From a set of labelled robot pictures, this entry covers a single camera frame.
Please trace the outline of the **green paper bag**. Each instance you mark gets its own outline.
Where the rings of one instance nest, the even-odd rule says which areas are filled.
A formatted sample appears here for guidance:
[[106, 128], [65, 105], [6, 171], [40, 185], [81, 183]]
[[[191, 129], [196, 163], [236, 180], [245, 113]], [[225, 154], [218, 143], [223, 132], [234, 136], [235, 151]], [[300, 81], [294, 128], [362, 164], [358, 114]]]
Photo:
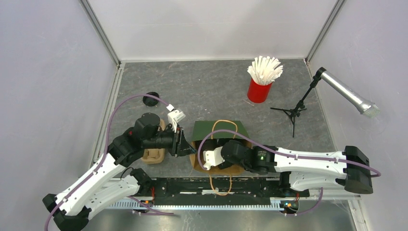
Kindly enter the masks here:
[[[212, 151], [217, 147], [223, 146], [228, 141], [239, 141], [249, 148], [253, 146], [252, 143], [237, 134], [248, 137], [248, 133], [241, 121], [221, 119], [214, 121], [195, 121], [194, 123], [191, 144], [197, 151], [199, 151], [199, 153], [190, 155], [192, 169], [208, 175], [211, 190], [218, 196], [226, 196], [230, 194], [232, 189], [232, 177], [241, 175], [245, 170], [238, 165], [233, 165], [225, 169], [220, 169], [218, 165], [216, 167], [211, 167], [210, 170], [204, 170], [202, 168], [205, 163], [203, 151]], [[224, 192], [222, 189], [214, 187], [214, 175], [229, 177], [229, 188], [227, 191]]]

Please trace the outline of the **brown cardboard cup carrier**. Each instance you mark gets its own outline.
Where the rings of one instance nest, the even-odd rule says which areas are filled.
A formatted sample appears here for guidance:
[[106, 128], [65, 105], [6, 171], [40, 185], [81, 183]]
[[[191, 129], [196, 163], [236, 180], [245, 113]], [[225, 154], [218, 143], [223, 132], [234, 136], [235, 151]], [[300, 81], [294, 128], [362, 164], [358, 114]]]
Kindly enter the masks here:
[[156, 115], [144, 115], [140, 119], [140, 137], [145, 149], [142, 161], [146, 164], [159, 164], [164, 159], [165, 149], [155, 144], [163, 133], [163, 125], [164, 121]]

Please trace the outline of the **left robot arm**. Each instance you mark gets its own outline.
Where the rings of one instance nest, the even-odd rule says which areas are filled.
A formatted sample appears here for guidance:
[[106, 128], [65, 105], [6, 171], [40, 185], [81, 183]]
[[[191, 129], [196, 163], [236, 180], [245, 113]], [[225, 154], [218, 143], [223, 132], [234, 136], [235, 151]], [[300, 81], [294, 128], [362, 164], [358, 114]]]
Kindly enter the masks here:
[[145, 113], [135, 125], [113, 139], [106, 153], [81, 178], [59, 194], [47, 194], [45, 207], [61, 231], [80, 231], [99, 212], [128, 196], [146, 196], [152, 189], [152, 180], [141, 169], [133, 169], [119, 182], [104, 185], [117, 174], [144, 156], [146, 149], [166, 149], [172, 156], [195, 153], [186, 141], [178, 123], [185, 117], [179, 110], [167, 115], [169, 124], [160, 128], [161, 119]]

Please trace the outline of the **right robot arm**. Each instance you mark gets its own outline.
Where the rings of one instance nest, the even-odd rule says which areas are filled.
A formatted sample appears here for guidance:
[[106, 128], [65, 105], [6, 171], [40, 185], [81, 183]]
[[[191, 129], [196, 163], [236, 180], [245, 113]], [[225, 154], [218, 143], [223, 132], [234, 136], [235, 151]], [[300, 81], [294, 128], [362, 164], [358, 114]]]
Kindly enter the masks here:
[[312, 188], [342, 188], [355, 194], [372, 194], [369, 158], [357, 147], [336, 152], [301, 152], [275, 146], [249, 148], [229, 141], [214, 150], [216, 165], [238, 165], [258, 175], [279, 173], [283, 196]]

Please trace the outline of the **red cup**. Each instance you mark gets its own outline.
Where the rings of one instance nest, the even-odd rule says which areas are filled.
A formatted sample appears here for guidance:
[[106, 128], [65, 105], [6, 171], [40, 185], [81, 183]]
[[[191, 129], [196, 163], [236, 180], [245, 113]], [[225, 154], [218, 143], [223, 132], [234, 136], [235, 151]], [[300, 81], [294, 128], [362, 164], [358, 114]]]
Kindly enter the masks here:
[[268, 85], [259, 85], [251, 79], [247, 92], [248, 99], [254, 103], [263, 103], [268, 97], [272, 84], [273, 82]]

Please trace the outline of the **white wrapped straws bundle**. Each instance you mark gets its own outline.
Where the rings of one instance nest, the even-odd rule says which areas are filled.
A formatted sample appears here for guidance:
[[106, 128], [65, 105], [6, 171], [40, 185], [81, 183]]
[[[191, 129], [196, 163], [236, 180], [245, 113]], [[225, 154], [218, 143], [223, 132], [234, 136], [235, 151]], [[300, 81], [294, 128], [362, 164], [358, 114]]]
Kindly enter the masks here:
[[258, 56], [248, 66], [247, 72], [256, 84], [266, 86], [282, 75], [283, 65], [278, 58]]

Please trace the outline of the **silver microphone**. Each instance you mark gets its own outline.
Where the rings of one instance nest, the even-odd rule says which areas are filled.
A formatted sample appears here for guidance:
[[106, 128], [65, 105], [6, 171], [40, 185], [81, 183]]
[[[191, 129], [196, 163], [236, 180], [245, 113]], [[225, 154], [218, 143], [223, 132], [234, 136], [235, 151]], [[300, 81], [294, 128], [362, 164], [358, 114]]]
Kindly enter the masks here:
[[345, 99], [347, 99], [359, 111], [360, 114], [372, 118], [381, 112], [375, 103], [357, 94], [354, 90], [348, 87], [324, 67], [319, 68], [316, 75], [324, 80], [339, 94], [341, 94]]

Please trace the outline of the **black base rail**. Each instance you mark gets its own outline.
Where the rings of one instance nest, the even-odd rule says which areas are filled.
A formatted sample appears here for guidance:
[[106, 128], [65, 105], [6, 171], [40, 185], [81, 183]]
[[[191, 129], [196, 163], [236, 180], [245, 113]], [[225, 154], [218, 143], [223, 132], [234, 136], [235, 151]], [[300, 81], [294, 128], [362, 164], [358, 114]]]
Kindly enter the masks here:
[[277, 178], [155, 178], [135, 198], [151, 197], [154, 205], [268, 205], [270, 198], [308, 197], [308, 190], [285, 189]]

